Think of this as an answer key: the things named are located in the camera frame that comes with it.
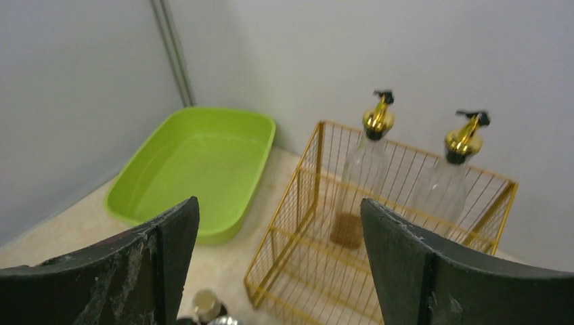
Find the dark sauce dispenser bottle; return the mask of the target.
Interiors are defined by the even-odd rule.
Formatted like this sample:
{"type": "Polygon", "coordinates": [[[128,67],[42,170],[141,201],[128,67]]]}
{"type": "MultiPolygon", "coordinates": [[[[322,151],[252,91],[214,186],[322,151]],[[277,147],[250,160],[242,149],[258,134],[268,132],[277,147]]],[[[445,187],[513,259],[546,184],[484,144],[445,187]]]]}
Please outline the dark sauce dispenser bottle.
{"type": "Polygon", "coordinates": [[[333,243],[351,250],[358,249],[363,242],[361,201],[380,197],[389,170],[385,136],[395,122],[394,114],[389,111],[395,98],[390,89],[378,89],[374,95],[378,103],[364,114],[361,137],[345,160],[330,231],[333,243]]]}

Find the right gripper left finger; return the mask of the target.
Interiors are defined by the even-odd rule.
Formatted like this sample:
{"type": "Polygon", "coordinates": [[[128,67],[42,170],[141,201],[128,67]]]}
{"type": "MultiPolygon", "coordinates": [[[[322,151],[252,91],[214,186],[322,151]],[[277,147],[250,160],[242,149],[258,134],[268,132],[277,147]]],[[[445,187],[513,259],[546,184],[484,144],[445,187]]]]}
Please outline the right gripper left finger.
{"type": "Polygon", "coordinates": [[[1,270],[2,324],[177,324],[198,199],[77,251],[1,270]]]}

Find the clear oil dispenser bottle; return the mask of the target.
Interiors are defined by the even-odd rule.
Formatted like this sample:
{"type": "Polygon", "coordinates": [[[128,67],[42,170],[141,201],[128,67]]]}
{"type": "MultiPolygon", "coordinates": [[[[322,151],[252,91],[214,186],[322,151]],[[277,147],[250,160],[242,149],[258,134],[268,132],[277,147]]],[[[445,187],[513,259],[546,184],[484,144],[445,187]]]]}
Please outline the clear oil dispenser bottle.
{"type": "Polygon", "coordinates": [[[456,114],[466,117],[466,124],[447,133],[443,158],[419,176],[405,214],[407,220],[443,237],[454,229],[468,196],[468,161],[483,145],[477,132],[491,122],[486,110],[456,114]]]}

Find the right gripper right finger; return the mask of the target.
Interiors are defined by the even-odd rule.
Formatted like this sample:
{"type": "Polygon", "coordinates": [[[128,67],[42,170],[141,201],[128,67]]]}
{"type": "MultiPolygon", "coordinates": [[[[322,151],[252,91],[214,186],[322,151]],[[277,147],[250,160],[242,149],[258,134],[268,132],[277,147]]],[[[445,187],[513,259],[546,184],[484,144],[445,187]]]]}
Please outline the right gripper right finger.
{"type": "Polygon", "coordinates": [[[385,324],[572,324],[573,274],[494,257],[361,202],[385,324]]]}

